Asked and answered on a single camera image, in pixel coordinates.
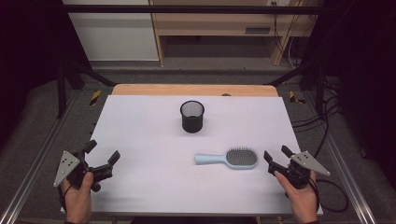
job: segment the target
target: black mesh cup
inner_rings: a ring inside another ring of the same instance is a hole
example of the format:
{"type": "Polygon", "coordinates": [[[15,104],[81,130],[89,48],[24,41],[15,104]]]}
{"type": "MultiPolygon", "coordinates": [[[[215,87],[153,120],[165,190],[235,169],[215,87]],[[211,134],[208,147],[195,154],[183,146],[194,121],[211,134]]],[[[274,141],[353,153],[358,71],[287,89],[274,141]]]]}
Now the black mesh cup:
{"type": "Polygon", "coordinates": [[[198,133],[204,123],[204,106],[198,101],[187,101],[180,107],[182,126],[188,133],[198,133]]]}

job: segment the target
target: hairbrush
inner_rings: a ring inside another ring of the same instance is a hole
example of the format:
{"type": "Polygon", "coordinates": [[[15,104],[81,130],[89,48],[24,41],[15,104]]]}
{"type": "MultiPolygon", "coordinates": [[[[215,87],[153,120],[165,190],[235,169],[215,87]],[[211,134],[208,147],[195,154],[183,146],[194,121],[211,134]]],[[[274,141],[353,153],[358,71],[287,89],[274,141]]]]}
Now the hairbrush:
{"type": "Polygon", "coordinates": [[[195,164],[224,163],[235,170],[250,170],[257,164],[257,154],[249,147],[230,149],[225,155],[196,154],[195,164]]]}

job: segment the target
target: white cabinet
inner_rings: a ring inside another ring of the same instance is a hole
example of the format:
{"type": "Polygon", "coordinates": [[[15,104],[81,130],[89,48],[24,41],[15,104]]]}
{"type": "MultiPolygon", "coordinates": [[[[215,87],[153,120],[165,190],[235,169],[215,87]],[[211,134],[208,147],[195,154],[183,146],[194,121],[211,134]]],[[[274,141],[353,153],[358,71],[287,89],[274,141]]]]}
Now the white cabinet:
{"type": "MultiPolygon", "coordinates": [[[[147,0],[64,0],[73,5],[148,5],[147,0]]],[[[90,61],[158,61],[150,14],[69,13],[90,61]]]]}

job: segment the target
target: wooden furniture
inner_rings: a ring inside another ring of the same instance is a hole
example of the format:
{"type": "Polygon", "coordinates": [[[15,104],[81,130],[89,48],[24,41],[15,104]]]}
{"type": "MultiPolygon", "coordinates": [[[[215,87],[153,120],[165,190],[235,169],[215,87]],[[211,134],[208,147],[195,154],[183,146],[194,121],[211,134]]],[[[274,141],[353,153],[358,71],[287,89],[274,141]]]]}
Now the wooden furniture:
{"type": "Polygon", "coordinates": [[[273,86],[253,85],[168,85],[168,84],[119,84],[112,95],[212,95],[274,96],[273,86]]]}
{"type": "MultiPolygon", "coordinates": [[[[266,0],[150,0],[151,5],[268,6],[266,0]]],[[[290,0],[290,7],[318,7],[319,0],[290,0]]],[[[257,14],[152,14],[154,32],[163,65],[166,37],[170,35],[233,35],[268,37],[266,47],[273,65],[279,65],[293,36],[310,36],[315,17],[308,15],[257,14]]]]}

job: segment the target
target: white tabletop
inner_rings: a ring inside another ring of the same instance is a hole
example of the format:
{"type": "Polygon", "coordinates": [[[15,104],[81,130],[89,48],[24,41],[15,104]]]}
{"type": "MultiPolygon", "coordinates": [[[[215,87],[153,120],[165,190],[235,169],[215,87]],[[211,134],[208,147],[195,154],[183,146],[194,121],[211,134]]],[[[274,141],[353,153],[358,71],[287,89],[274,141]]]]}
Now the white tabletop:
{"type": "Polygon", "coordinates": [[[92,211],[124,215],[265,216],[290,214],[290,203],[268,163],[286,166],[282,145],[299,146],[280,97],[110,95],[93,132],[98,143],[86,156],[90,166],[120,159],[113,177],[92,194],[92,211]],[[204,127],[186,133],[180,106],[197,100],[205,107],[204,127]],[[194,155],[225,154],[252,147],[259,162],[252,170],[224,164],[195,165],[194,155]]]}

